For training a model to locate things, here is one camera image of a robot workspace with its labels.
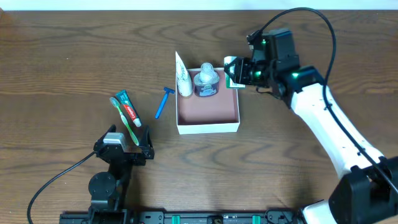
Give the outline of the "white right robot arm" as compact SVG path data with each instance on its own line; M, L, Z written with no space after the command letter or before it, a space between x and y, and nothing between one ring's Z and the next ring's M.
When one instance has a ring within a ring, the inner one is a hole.
M270 87L310 128L328 154L339 183L328 200L302 209L305 223L376 223L397 215L397 158L388 159L354 127L326 81L297 57L225 57L235 83Z

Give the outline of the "white Pantene tube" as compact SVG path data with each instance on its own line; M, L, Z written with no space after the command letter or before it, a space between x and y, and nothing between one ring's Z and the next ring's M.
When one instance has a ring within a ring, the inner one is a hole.
M180 95L189 97L193 93L192 79L178 52L175 52L175 71Z

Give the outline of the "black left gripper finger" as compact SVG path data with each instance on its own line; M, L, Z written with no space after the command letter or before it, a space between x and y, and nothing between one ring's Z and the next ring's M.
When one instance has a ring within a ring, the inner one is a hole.
M153 150L152 141L150 139L150 129L148 125L144 126L141 139L139 141L139 147L142 151L150 151Z
M115 133L116 132L116 125L112 124L109 129L99 138L99 143L104 143L103 139L106 137L108 133Z

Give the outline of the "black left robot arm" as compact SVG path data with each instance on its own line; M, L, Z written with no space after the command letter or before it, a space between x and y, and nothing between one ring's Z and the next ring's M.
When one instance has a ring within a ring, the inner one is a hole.
M95 174L88 185L91 205L88 217L82 222L95 223L132 223L134 212L124 208L127 189L131 180L132 168L144 166L146 160L153 159L155 152L149 136L149 127L145 126L139 138L140 152L128 152L126 139L112 125L96 142L93 152L96 157L109 164L106 172Z

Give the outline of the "green white soap box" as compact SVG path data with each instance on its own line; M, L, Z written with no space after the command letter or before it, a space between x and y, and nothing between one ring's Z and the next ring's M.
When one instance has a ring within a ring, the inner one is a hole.
M227 56L224 58L224 65L227 66L227 64L231 63L234 59L236 58L236 56ZM226 80L226 87L230 88L230 89L245 89L245 85L243 84L238 84L235 83L227 74L227 72L225 72L225 80Z

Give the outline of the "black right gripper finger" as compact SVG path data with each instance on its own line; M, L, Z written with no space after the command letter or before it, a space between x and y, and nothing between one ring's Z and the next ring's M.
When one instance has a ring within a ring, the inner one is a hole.
M236 56L227 56L224 58L224 66L225 67L232 67L237 66L240 67L244 63L244 57L236 57Z
M224 65L224 72L229 76L229 79L234 83L241 83L241 66L236 63L226 63Z

